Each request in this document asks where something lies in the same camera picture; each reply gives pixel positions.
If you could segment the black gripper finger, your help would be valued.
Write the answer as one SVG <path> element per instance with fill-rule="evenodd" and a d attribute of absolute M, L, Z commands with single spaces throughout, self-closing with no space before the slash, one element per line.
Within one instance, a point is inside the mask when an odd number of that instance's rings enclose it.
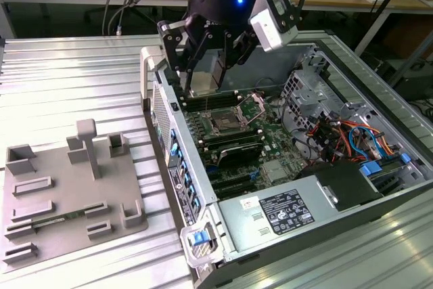
<path fill-rule="evenodd" d="M 218 89 L 223 84 L 226 72 L 236 64 L 245 64 L 255 48 L 256 33 L 253 30 L 245 30 L 237 39 L 233 33 L 225 31 L 223 49 L 218 52 L 212 71 L 212 77 Z"/>
<path fill-rule="evenodd" d="M 211 21 L 193 14 L 178 22 L 160 21 L 157 29 L 168 65 L 185 82 L 191 82 L 198 62 L 210 47 Z"/>

